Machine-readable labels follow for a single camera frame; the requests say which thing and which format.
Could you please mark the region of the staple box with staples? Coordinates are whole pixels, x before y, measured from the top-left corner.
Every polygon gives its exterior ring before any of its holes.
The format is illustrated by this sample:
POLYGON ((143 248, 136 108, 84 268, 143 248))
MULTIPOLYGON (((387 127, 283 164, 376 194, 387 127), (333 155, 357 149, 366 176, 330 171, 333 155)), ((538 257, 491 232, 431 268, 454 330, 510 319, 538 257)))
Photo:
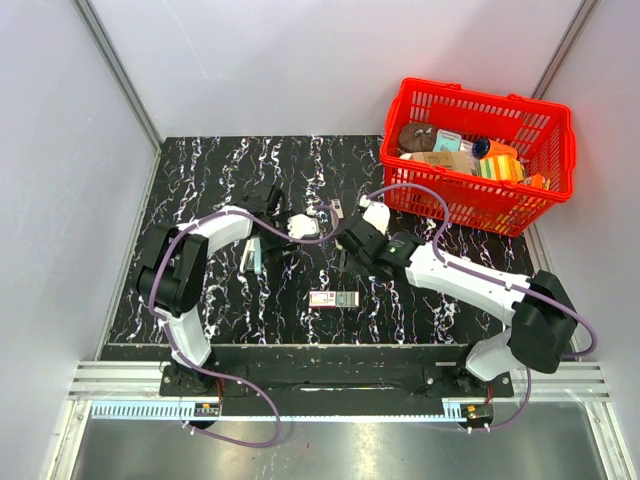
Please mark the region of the staple box with staples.
POLYGON ((356 308, 360 304, 357 291, 310 291, 310 308, 356 308))

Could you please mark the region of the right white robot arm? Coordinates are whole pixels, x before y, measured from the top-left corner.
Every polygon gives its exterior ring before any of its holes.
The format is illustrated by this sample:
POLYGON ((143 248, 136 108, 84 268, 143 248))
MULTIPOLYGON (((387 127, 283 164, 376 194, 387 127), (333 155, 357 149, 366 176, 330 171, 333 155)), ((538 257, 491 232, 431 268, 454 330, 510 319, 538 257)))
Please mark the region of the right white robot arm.
POLYGON ((506 326, 473 344, 456 369, 456 387, 465 395, 480 394, 514 369, 553 374, 567 353, 577 321, 568 314, 562 284, 549 272, 527 277, 462 261, 408 233, 388 237, 362 215, 339 228, 337 241, 372 276, 454 297, 506 326))

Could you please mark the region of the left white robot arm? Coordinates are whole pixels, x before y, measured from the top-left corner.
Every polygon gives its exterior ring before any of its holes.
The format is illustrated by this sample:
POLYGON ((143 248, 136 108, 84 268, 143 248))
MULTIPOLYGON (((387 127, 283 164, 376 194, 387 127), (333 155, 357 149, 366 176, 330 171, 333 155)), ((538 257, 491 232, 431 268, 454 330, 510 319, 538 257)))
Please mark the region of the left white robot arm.
POLYGON ((256 240, 249 255, 253 270, 260 268, 257 261, 282 259, 296 249, 282 237, 293 215, 284 208, 280 188, 260 183, 207 218, 157 224, 144 237, 136 290, 152 303, 150 312, 168 328, 172 357, 185 366, 182 384, 193 394, 208 394, 217 381, 215 369, 206 364, 212 349, 197 309, 209 258, 237 241, 256 240))

